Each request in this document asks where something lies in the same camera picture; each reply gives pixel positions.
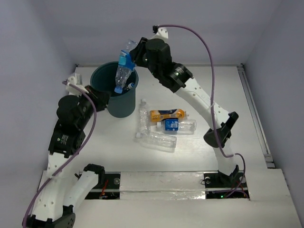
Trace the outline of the blue cap water bottle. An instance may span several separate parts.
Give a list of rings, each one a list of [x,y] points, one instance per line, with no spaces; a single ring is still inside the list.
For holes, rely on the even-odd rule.
[[[134,71],[135,63],[133,63],[130,51],[133,50],[137,46],[137,43],[128,40],[126,42],[125,48],[123,48],[119,55],[118,67],[115,76],[115,89],[114,91],[118,94],[123,92],[123,88],[126,84],[127,79]]]

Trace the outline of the clear bottle blue-white cap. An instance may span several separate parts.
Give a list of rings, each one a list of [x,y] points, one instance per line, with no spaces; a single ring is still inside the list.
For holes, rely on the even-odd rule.
[[[136,133],[135,140],[145,148],[165,152],[173,152],[177,144],[177,138],[175,136],[148,131]]]

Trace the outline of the clear bottle plain white cap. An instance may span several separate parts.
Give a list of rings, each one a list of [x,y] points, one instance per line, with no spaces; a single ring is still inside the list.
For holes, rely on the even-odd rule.
[[[130,84],[128,84],[128,85],[125,87],[125,89],[126,89],[126,91],[129,91],[129,90],[131,90],[133,87],[134,87],[134,83],[130,83]]]

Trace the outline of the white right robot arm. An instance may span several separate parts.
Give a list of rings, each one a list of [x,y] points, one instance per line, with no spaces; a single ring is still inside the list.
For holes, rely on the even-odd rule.
[[[234,161],[229,140],[238,114],[211,102],[193,74],[184,65],[172,61],[170,47],[162,39],[141,38],[130,55],[137,66],[149,69],[162,86],[188,102],[205,119],[209,130],[203,138],[216,155],[218,180],[223,186],[234,183],[239,167]]]

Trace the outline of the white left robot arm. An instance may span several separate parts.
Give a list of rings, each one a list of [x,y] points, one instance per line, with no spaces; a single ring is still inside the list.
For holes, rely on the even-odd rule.
[[[88,164],[74,182],[73,161],[89,141],[111,97],[110,92],[91,86],[64,83],[69,95],[58,102],[54,131],[48,148],[48,165],[42,182],[27,208],[24,228],[71,228],[76,209],[93,187],[105,183],[103,166]]]

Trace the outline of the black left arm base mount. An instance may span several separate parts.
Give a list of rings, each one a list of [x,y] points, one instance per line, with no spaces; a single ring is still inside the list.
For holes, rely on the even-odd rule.
[[[85,197],[87,200],[119,200],[120,172],[106,172],[103,184],[96,185]]]

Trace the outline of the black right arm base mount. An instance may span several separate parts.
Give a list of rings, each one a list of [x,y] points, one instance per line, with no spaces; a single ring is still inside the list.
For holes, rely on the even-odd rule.
[[[204,173],[200,183],[205,187],[206,199],[249,199],[247,181],[238,166],[230,176],[219,171]]]

